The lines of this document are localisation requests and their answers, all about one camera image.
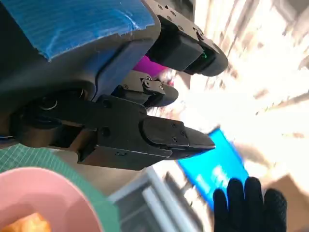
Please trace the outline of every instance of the robotic arm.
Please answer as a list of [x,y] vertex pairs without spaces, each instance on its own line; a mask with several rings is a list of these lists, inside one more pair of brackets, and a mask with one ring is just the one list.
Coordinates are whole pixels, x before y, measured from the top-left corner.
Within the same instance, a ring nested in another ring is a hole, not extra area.
[[182,122],[148,116],[174,102],[173,87],[132,70],[153,62],[207,76],[227,58],[191,21],[169,6],[142,0],[154,25],[104,37],[47,61],[0,4],[0,146],[22,143],[74,151],[81,164],[141,170],[215,148]]

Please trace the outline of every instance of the gloved hand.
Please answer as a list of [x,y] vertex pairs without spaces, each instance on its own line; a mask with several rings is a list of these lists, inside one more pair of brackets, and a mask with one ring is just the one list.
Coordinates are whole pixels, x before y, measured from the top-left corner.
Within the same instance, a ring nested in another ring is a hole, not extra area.
[[245,188],[237,179],[227,186],[225,194],[217,189],[214,200],[214,232],[286,232],[286,207],[284,196],[269,189],[262,197],[260,181],[250,177]]

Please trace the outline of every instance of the green cutting mat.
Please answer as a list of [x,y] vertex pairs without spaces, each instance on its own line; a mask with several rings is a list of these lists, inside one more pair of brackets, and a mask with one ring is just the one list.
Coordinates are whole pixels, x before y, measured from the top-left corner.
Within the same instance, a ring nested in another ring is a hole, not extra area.
[[41,167],[57,172],[73,182],[91,202],[105,232],[119,232],[118,212],[103,195],[69,165],[47,148],[29,148],[21,144],[0,149],[0,172],[19,167]]

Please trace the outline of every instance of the pink bowl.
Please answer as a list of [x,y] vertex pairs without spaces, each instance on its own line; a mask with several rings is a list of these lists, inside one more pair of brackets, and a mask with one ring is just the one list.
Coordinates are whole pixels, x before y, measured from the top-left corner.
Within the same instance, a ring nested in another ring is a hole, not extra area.
[[63,176],[33,167],[1,173],[0,229],[34,212],[53,232],[103,232],[91,204]]

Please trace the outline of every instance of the blue painter's tape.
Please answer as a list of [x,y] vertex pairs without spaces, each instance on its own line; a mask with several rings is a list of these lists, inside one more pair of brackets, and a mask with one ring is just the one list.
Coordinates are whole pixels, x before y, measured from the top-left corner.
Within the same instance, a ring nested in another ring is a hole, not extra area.
[[99,38],[154,25],[140,0],[0,1],[49,60]]

